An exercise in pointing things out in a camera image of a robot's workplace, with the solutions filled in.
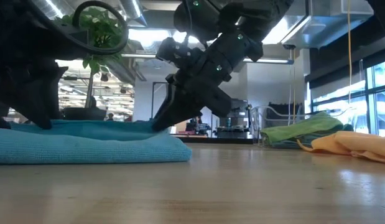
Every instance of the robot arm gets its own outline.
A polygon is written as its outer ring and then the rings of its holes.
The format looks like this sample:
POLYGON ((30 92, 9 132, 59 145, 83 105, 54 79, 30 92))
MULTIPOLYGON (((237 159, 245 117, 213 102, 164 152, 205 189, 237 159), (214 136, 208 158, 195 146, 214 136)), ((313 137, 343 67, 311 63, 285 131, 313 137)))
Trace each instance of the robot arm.
POLYGON ((231 3, 221 10, 208 0, 189 1, 188 7, 181 3, 174 14, 178 31, 188 31, 203 44, 220 36, 205 51, 190 49, 170 37, 163 41, 156 57, 174 63, 179 70, 166 78, 167 96, 152 128, 160 131, 200 116, 204 106, 217 116, 226 116, 231 110, 231 98, 219 85, 231 80, 230 73, 245 57, 255 62, 263 56, 261 41, 293 1, 268 1, 259 9, 231 3), (191 26, 186 8, 190 9, 191 26))

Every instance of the table surface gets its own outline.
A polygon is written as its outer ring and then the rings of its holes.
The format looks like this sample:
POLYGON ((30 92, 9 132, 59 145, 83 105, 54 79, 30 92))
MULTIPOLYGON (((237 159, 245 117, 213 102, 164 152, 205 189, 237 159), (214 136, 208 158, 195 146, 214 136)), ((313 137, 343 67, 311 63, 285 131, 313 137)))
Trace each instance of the table surface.
POLYGON ((0 166, 0 224, 385 223, 385 164, 190 146, 181 163, 0 166))

